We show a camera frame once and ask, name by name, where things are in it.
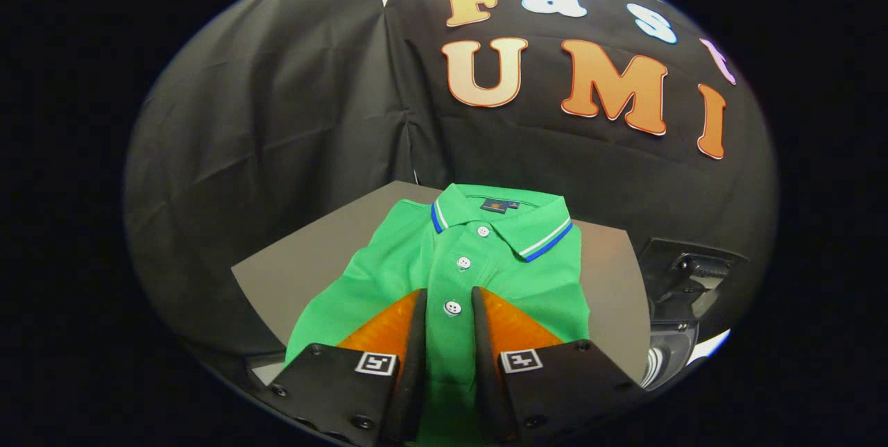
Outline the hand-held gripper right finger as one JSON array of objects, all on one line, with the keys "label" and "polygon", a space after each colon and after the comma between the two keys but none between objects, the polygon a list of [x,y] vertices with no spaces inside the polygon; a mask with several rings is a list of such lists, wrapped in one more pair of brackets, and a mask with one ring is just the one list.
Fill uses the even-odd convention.
[{"label": "hand-held gripper right finger", "polygon": [[477,407],[501,445],[573,445],[640,388],[587,339],[564,342],[488,289],[472,290]]}]

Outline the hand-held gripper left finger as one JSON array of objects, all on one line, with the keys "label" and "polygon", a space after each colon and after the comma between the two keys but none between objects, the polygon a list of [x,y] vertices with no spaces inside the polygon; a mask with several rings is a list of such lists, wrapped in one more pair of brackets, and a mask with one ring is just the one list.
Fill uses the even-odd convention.
[{"label": "hand-held gripper left finger", "polygon": [[426,298],[418,289],[339,344],[306,346],[266,387],[266,405],[346,446],[415,440],[425,395]]}]

